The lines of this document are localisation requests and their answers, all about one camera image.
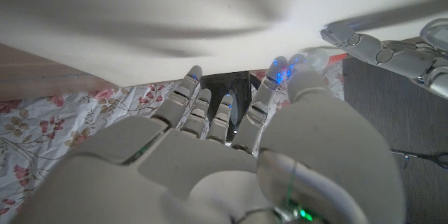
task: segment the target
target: robotic finger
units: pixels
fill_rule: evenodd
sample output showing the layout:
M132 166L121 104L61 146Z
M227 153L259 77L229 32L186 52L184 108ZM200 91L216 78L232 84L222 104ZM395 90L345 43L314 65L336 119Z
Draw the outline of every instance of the robotic finger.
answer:
M207 139L225 144L227 138L227 130L229 128L230 112L232 110L233 98L226 94L219 104L218 111L213 119Z
M252 99L246 115L239 124L238 134L233 139L231 147L250 154L253 153L261 129L266 121L269 102L275 90L280 86L283 80L282 71L287 66L288 61L285 57L275 58L271 67L267 70L266 77L258 88L255 97Z
M209 89L204 89L198 95L196 104L193 106L190 115L183 124L181 131L189 132L196 136L201 137L202 130L204 129L205 115L209 109L211 92Z
M202 69L199 66L192 67L151 118L161 120L169 127L176 127L201 77Z

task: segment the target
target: pink flower pattern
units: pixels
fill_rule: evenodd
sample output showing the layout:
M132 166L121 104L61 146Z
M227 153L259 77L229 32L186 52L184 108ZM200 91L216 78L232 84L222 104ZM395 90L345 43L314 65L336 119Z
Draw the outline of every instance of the pink flower pattern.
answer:
M102 99L111 98L111 96L113 95L113 91L112 91L112 89L107 89L107 90L101 90L101 91L88 92L88 94L90 96L92 96L93 99L96 99L97 101L99 101Z
M50 102L52 102L56 107L62 107L64 105L64 97L62 95L53 95L49 97Z
M11 110L16 109L22 100L14 101L0 101L0 113L11 113Z

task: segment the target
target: robotic arm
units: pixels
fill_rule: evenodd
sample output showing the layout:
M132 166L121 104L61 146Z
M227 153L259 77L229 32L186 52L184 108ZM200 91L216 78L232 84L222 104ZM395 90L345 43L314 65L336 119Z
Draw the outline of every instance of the robotic arm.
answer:
M194 66L151 118L126 118L75 147L13 223L403 223L385 140L303 61L274 60L231 147L231 96L206 139L209 90L176 129L202 75ZM283 77L291 105L261 135Z
M413 83L448 99L448 60L442 51L418 48L404 41L381 42L372 36L357 34L343 22L329 24L321 35L350 55L406 76Z

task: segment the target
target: floral bedsheet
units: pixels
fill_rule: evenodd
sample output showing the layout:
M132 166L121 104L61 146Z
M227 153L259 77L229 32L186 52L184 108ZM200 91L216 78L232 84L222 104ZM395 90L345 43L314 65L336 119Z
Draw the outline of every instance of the floral bedsheet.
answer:
M264 71L254 71L259 79ZM323 80L344 99L342 63L327 68ZM179 81L118 89L56 95L38 99L0 101L0 223L20 211L58 160L98 130L127 116L149 117ZM285 81L269 106L273 111L289 105ZM195 102L189 103L179 126ZM207 134L204 128L202 138Z

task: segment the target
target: green led light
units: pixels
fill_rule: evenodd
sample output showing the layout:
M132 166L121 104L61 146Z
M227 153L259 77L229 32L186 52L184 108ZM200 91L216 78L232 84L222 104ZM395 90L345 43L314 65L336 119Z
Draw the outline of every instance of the green led light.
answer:
M306 218L308 221L313 221L313 217L303 209L300 210L300 215L301 217Z
M305 215L305 218L306 218L308 221L313 221L313 217L311 217L308 213L307 213L307 215Z

